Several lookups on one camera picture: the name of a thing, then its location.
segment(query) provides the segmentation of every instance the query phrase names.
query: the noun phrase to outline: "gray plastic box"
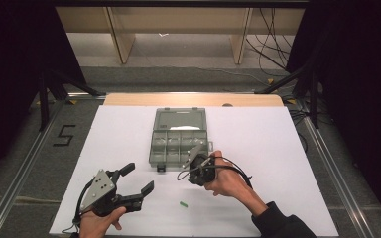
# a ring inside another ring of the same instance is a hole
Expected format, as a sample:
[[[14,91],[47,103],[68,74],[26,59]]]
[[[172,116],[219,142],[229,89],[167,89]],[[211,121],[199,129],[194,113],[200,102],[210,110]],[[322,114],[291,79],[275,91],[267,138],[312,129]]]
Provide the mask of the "gray plastic box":
[[[152,167],[181,167],[199,144],[203,144],[200,152],[207,154],[204,108],[157,109],[149,159]]]

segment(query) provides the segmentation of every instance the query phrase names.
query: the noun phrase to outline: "white table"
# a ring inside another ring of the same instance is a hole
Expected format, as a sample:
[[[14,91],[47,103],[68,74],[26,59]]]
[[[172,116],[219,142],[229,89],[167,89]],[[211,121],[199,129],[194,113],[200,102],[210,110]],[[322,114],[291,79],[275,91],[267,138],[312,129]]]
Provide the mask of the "white table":
[[[118,182],[117,193],[139,193],[149,181],[155,189],[142,210],[125,214],[123,230],[108,235],[163,237],[259,237],[250,212],[230,197],[212,196],[177,171],[160,175],[148,158],[160,106],[100,106],[50,230],[62,235],[71,226],[85,184],[99,169],[136,169]],[[312,169],[286,107],[204,107],[208,139],[215,150],[248,175],[265,202],[275,201],[285,215],[296,214],[316,236],[337,236]],[[180,206],[180,201],[188,208]]]

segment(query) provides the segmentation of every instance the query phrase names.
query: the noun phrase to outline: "gray floor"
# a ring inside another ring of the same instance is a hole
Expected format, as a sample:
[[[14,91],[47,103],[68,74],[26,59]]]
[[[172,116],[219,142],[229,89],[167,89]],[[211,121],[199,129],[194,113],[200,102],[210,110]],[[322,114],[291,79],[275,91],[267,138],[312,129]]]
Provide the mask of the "gray floor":
[[[266,73],[259,70],[258,55],[249,48],[245,52],[243,64],[234,64],[227,36],[139,35],[128,63],[123,65],[110,50],[111,40],[106,37],[69,35],[88,84],[100,91],[250,92],[265,88],[269,78],[280,78],[269,74],[285,74],[264,59],[261,59],[261,65]],[[292,84],[279,89],[278,93],[287,98]],[[78,92],[74,87],[67,85],[66,88],[70,92]],[[25,119],[10,152],[0,161],[0,198],[10,187],[18,168],[29,155],[29,150],[39,135],[40,106],[37,101],[32,102],[30,115]],[[51,109],[55,111],[59,103],[51,104]],[[102,99],[78,99],[74,103],[63,103],[0,229],[0,237],[50,237],[53,219],[96,110],[102,103]],[[286,105],[292,110],[299,109],[298,105]],[[381,237],[381,205],[361,172],[352,164],[350,154],[326,114],[323,102],[319,104],[319,111],[319,132],[375,237]],[[298,122],[299,119],[295,120],[296,128],[307,139],[309,162],[340,237],[361,237],[309,133],[308,119]],[[73,135],[73,138],[69,146],[55,147],[54,144],[66,143],[64,138],[58,137],[63,125],[75,125],[64,130],[66,134]]]

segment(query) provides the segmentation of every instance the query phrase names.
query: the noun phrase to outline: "black sleeve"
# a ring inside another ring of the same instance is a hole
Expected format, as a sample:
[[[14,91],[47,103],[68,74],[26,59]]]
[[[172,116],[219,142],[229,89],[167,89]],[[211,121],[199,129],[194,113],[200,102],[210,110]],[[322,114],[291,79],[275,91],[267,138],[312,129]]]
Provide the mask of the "black sleeve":
[[[252,221],[261,232],[262,238],[311,238],[314,232],[295,215],[286,217],[275,202],[267,204],[268,209],[260,216],[252,216]]]

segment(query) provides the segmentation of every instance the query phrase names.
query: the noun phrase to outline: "hand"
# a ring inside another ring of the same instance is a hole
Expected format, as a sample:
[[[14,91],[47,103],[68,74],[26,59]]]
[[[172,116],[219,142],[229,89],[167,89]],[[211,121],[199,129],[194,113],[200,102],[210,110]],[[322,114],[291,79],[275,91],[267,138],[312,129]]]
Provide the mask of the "hand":
[[[121,206],[113,210],[105,217],[99,217],[94,212],[89,211],[81,216],[79,237],[81,238],[102,238],[106,234],[110,224],[121,230],[119,218],[125,214],[126,208]]]
[[[215,157],[216,166],[233,166],[222,158],[220,151],[211,154]],[[246,184],[241,175],[229,169],[215,169],[216,178],[212,182],[204,185],[206,190],[212,190],[214,196],[232,196],[243,203],[252,212],[252,215],[259,216],[268,206],[258,196],[258,194]]]

